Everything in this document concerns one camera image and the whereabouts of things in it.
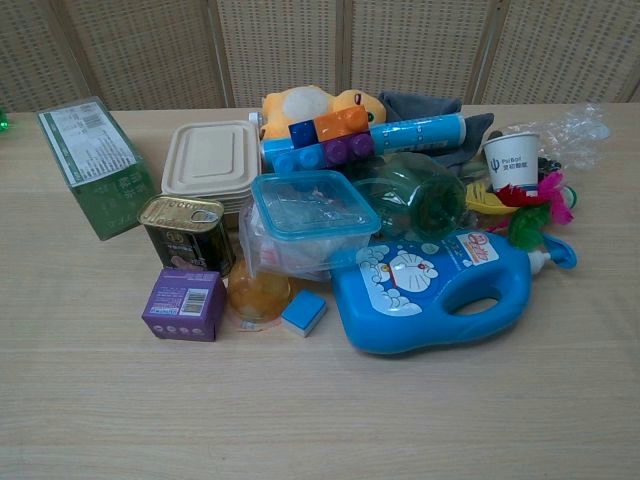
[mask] green box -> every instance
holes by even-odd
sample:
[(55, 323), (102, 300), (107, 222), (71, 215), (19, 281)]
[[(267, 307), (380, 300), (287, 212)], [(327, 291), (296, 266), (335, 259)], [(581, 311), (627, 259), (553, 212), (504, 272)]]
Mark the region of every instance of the green box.
[(58, 167), (100, 240), (138, 224), (149, 170), (98, 97), (37, 113)]

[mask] yellow stuffed toy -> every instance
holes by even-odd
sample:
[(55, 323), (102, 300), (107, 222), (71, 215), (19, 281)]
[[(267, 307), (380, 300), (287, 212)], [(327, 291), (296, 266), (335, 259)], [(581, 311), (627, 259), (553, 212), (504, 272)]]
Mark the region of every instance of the yellow stuffed toy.
[(270, 93), (262, 104), (264, 125), (260, 138), (272, 140), (289, 136), (289, 125), (311, 120), (320, 115), (364, 105), (369, 114), (369, 125), (384, 123), (387, 114), (376, 98), (361, 90), (345, 90), (337, 97), (310, 85), (284, 92)]

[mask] orange toy block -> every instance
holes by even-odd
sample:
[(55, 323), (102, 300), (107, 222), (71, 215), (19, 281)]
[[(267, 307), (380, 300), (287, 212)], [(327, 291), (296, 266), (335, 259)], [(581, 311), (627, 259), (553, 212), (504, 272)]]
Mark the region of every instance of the orange toy block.
[(369, 119), (364, 105), (345, 108), (313, 119), (318, 142), (369, 130)]

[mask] detergent bottle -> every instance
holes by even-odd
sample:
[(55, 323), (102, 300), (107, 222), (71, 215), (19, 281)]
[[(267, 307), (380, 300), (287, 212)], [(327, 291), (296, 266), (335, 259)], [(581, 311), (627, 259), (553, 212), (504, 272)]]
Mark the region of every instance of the detergent bottle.
[(427, 155), (402, 152), (346, 165), (343, 173), (382, 221), (387, 238), (415, 232), (442, 238), (466, 211), (462, 182)]
[[(442, 240), (369, 245), (353, 267), (331, 272), (342, 324), (354, 347), (394, 354), (479, 340), (512, 324), (524, 311), (531, 276), (548, 260), (573, 268), (566, 243), (544, 236), (546, 252), (525, 252), (499, 235), (457, 230)], [(496, 304), (456, 312), (482, 299)]]

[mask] barcode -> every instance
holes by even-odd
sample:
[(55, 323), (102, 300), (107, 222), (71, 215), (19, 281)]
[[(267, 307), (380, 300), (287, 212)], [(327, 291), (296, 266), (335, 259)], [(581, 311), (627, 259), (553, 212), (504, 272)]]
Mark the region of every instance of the barcode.
[(190, 288), (180, 309), (180, 315), (199, 316), (204, 308), (207, 293), (209, 293), (207, 289)]
[(104, 125), (102, 117), (99, 113), (94, 113), (93, 115), (83, 117), (82, 121), (84, 122), (85, 127), (87, 127), (87, 130), (102, 127)]

